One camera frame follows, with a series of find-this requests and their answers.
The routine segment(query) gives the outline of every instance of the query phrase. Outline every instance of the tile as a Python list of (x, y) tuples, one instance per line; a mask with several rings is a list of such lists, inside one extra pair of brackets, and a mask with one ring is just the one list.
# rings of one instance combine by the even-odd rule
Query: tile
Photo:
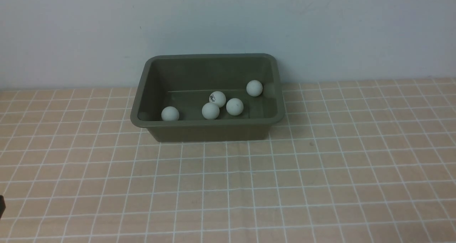
[(44, 217), (40, 224), (38, 237), (63, 236), (68, 217)]
[(363, 243), (372, 241), (366, 225), (343, 225), (341, 230), (345, 242)]
[[(306, 106), (302, 102), (287, 102), (287, 103), (285, 103), (285, 110), (288, 114), (304, 113), (306, 111)], [(286, 130), (288, 130), (288, 129), (284, 128), (284, 130), (275, 130), (274, 128), (272, 128), (273, 132), (271, 134), (272, 135), (281, 135), (282, 137), (286, 137), (287, 136)]]
[(202, 199), (203, 199), (202, 191), (181, 192), (181, 193), (179, 193), (177, 209), (178, 210), (202, 209), (203, 208)]
[(448, 134), (428, 134), (429, 140), (434, 147), (454, 147), (454, 142)]
[(256, 242), (256, 231), (252, 229), (240, 229), (230, 232), (232, 242), (249, 243)]
[(375, 167), (373, 170), (379, 183), (393, 183), (402, 181), (395, 167)]
[(366, 150), (382, 150), (386, 149), (383, 139), (379, 136), (369, 136), (361, 138), (363, 146)]
[(360, 205), (337, 205), (335, 209), (340, 223), (366, 222)]
[(406, 183), (405, 186), (413, 200), (433, 200), (436, 198), (428, 182)]
[(358, 203), (357, 193), (352, 186), (331, 186), (330, 191), (334, 203)]
[(73, 208), (73, 215), (96, 214), (100, 197), (78, 197)]
[(375, 243), (399, 243), (399, 234), (392, 223), (369, 224), (369, 230)]
[(325, 169), (326, 179), (329, 185), (351, 184), (348, 169)]
[(206, 173), (221, 173), (227, 171), (226, 157), (216, 157), (206, 159), (204, 162), (204, 172)]
[(105, 184), (104, 179), (82, 180), (78, 195), (79, 196), (101, 195), (103, 193), (104, 184)]
[[(176, 193), (155, 193), (152, 197), (152, 211), (174, 211), (176, 209)], [(188, 204), (181, 203), (180, 207), (189, 207)]]
[(49, 204), (46, 216), (65, 216), (70, 215), (73, 207), (74, 198), (53, 198)]
[(337, 223), (337, 214), (332, 206), (309, 207), (309, 213), (314, 225)]
[(449, 221), (425, 222), (425, 227), (434, 242), (451, 242), (456, 240), (456, 233)]
[(220, 157), (226, 156), (225, 143), (209, 143), (205, 144), (204, 154), (205, 157)]
[(454, 200), (445, 200), (442, 201), (442, 205), (445, 208), (446, 212), (448, 213), (448, 216), (451, 219), (454, 219), (456, 217), (456, 205), (455, 205)]
[(25, 198), (31, 188), (32, 182), (10, 182), (4, 195), (8, 198)]
[(342, 151), (362, 151), (363, 145), (359, 138), (339, 138)]
[(226, 191), (205, 191), (204, 208), (228, 208), (228, 194)]
[(236, 208), (230, 210), (230, 226), (236, 228), (255, 228), (254, 209)]
[(92, 230), (92, 224), (94, 220), (95, 216), (92, 215), (70, 217), (65, 235), (89, 235)]
[(233, 207), (253, 207), (253, 194), (251, 190), (232, 190), (229, 191), (229, 206)]
[(304, 189), (309, 205), (331, 204), (331, 193), (327, 187), (306, 187)]
[(276, 178), (274, 172), (254, 172), (252, 176), (253, 186), (255, 188), (276, 187)]
[(178, 212), (176, 215), (176, 231), (201, 230), (201, 218), (201, 211)]
[(274, 165), (277, 170), (292, 170), (298, 168), (294, 155), (274, 156)]
[(227, 188), (226, 174), (208, 174), (204, 176), (205, 190), (223, 190)]
[(229, 232), (228, 231), (211, 231), (202, 233), (202, 243), (228, 243), (229, 242)]
[(342, 243), (342, 235), (338, 226), (321, 226), (314, 228), (316, 243)]
[(13, 181), (21, 180), (35, 180), (36, 174), (38, 173), (39, 165), (27, 165), (19, 166), (16, 169), (16, 173), (13, 176)]
[(354, 124), (336, 124), (334, 125), (334, 130), (338, 137), (358, 136)]
[(16, 220), (16, 223), (11, 228), (11, 238), (31, 238), (35, 237), (38, 232), (38, 227), (41, 218), (23, 218)]
[(411, 202), (388, 203), (395, 221), (419, 221), (414, 204)]
[(111, 167), (109, 168), (108, 177), (128, 177), (132, 175), (133, 163), (130, 162), (116, 162), (111, 163)]
[(438, 201), (415, 202), (415, 207), (423, 220), (446, 219), (446, 213)]
[(375, 175), (372, 168), (350, 168), (349, 171), (354, 184), (377, 183), (375, 176), (377, 175), (378, 178), (378, 174), (376, 172)]
[(312, 228), (287, 228), (286, 237), (288, 243), (314, 242)]
[[(169, 181), (164, 181), (165, 179), (165, 177), (155, 178), (155, 192), (177, 190), (177, 178), (170, 178)], [(153, 177), (133, 177), (130, 181), (129, 193), (151, 193), (153, 186)]]
[(127, 194), (130, 178), (115, 178), (106, 180), (104, 195)]
[(202, 175), (181, 175), (180, 191), (200, 191), (202, 186)]
[(117, 233), (119, 231), (121, 218), (121, 215), (97, 215), (93, 225), (93, 234)]
[(456, 184), (454, 181), (431, 182), (437, 197), (440, 199), (456, 198)]
[(368, 100), (365, 99), (352, 99), (352, 100), (345, 100), (345, 104), (347, 105), (348, 110), (367, 110), (367, 109), (375, 109), (375, 108), (380, 108), (381, 105), (383, 105), (383, 102), (381, 101), (371, 101), (369, 102)]
[(346, 167), (342, 153), (322, 153), (320, 154), (320, 158), (324, 168)]
[(316, 145), (320, 152), (339, 152), (340, 147), (337, 139), (316, 139)]
[(271, 147), (267, 141), (249, 142), (251, 155), (271, 154)]
[(365, 152), (345, 152), (344, 157), (348, 167), (370, 166)]
[(205, 210), (202, 226), (203, 230), (228, 229), (228, 210)]
[(181, 148), (175, 145), (162, 145), (160, 147), (159, 159), (175, 159), (181, 157)]
[(83, 178), (86, 164), (65, 164), (63, 167), (62, 179), (81, 179)]
[[(110, 161), (111, 157), (113, 161), (131, 161), (135, 159), (136, 154), (135, 147), (116, 147), (114, 150), (113, 148), (103, 148), (100, 149), (100, 152), (96, 154), (92, 153), (90, 159), (100, 160), (100, 161)], [(151, 148), (147, 147), (138, 147), (138, 155), (137, 160), (156, 160), (158, 155), (158, 148), (153, 146)]]
[[(151, 212), (149, 215), (148, 231), (151, 233), (172, 232), (174, 229), (174, 216), (175, 212)], [(176, 230), (179, 230), (178, 225), (180, 226), (180, 224), (176, 224)]]
[(98, 200), (97, 205), (99, 203), (99, 214), (112, 214), (112, 213), (121, 213), (124, 210), (125, 206), (125, 195), (120, 196), (103, 196), (101, 198), (101, 202)]
[(423, 224), (420, 222), (405, 222), (397, 224), (399, 235), (404, 242), (423, 242), (429, 238)]
[[(166, 240), (162, 240), (162, 239), (157, 239), (157, 240), (153, 240), (152, 238), (152, 242), (167, 242)], [(175, 234), (175, 237), (174, 237), (174, 243), (185, 243), (185, 242), (189, 242), (189, 243), (199, 243), (201, 242), (201, 233), (200, 232), (190, 232), (190, 233), (176, 233)]]
[(255, 209), (255, 215), (258, 227), (282, 226), (280, 208)]
[(180, 160), (159, 160), (157, 162), (157, 175), (178, 175)]
[(301, 102), (303, 101), (302, 94), (300, 91), (293, 92), (284, 92), (284, 101), (285, 102)]
[(41, 217), (45, 214), (49, 199), (27, 199), (20, 217)]
[(0, 165), (18, 165), (23, 155), (24, 151), (3, 152), (0, 156)]
[(303, 186), (322, 186), (326, 185), (326, 177), (323, 169), (301, 170)]
[(24, 205), (24, 200), (9, 200), (6, 199), (8, 208), (3, 213), (3, 218), (17, 218), (21, 212), (21, 208)]
[(425, 181), (426, 176), (418, 165), (398, 166), (403, 181)]
[(273, 154), (294, 154), (295, 152), (291, 140), (272, 141), (271, 148)]
[(312, 139), (314, 138), (312, 128), (309, 125), (290, 127), (291, 135), (294, 139)]
[(317, 147), (315, 141), (312, 139), (306, 140), (294, 140), (296, 153), (305, 154), (305, 153), (316, 153)]
[(275, 172), (277, 185), (279, 187), (299, 187), (302, 186), (298, 170), (277, 171)]
[(445, 165), (423, 165), (422, 169), (428, 180), (451, 180)]
[(378, 185), (357, 185), (355, 189), (361, 202), (383, 201), (383, 194)]
[(250, 171), (249, 157), (229, 157), (228, 158), (228, 171)]
[(144, 233), (147, 229), (148, 214), (125, 214), (120, 233)]
[(275, 207), (279, 205), (277, 189), (255, 189), (256, 207)]
[(418, 120), (436, 119), (434, 111), (431, 108), (414, 108), (413, 113)]
[(415, 165), (417, 160), (411, 150), (396, 149), (389, 151), (396, 165)]
[[(245, 156), (249, 155), (249, 148), (248, 144), (245, 142), (235, 142), (235, 143), (227, 143), (227, 150), (228, 156)], [(196, 152), (198, 155), (197, 157), (203, 157), (203, 155), (199, 154), (202, 152)]]
[(390, 222), (392, 217), (386, 204), (362, 204), (367, 222)]
[(283, 207), (285, 226), (310, 225), (309, 212), (306, 207)]

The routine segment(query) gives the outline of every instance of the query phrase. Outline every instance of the beige tiled surface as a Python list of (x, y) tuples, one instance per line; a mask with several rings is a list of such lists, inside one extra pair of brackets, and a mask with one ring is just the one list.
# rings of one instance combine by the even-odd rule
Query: beige tiled surface
[(287, 84), (252, 142), (159, 144), (134, 93), (0, 93), (0, 243), (456, 241), (455, 79)]

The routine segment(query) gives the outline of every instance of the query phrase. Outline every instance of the green plastic bin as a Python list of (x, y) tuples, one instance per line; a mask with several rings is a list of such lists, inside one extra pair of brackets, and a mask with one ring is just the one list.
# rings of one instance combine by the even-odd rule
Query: green plastic bin
[[(263, 84), (263, 93), (251, 97), (246, 85)], [(214, 91), (227, 101), (244, 103), (239, 116), (220, 108), (216, 120), (205, 120), (202, 106)], [(167, 106), (179, 110), (179, 121), (162, 121)], [(266, 139), (270, 127), (285, 115), (277, 61), (264, 53), (156, 56), (145, 63), (131, 122), (147, 128), (159, 142), (244, 141)]]

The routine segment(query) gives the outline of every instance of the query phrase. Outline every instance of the white grid line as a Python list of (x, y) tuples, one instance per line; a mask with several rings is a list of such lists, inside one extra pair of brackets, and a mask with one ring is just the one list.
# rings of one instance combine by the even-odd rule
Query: white grid line
[(252, 156), (250, 154), (250, 142), (247, 142), (247, 150), (249, 153), (249, 168), (250, 168), (250, 183), (252, 186), (252, 205), (254, 208), (254, 221), (255, 221), (255, 234), (256, 234), (256, 242), (259, 243), (259, 238), (258, 238), (258, 221), (256, 217), (256, 204), (255, 204), (255, 193), (254, 193), (254, 172), (252, 171)]

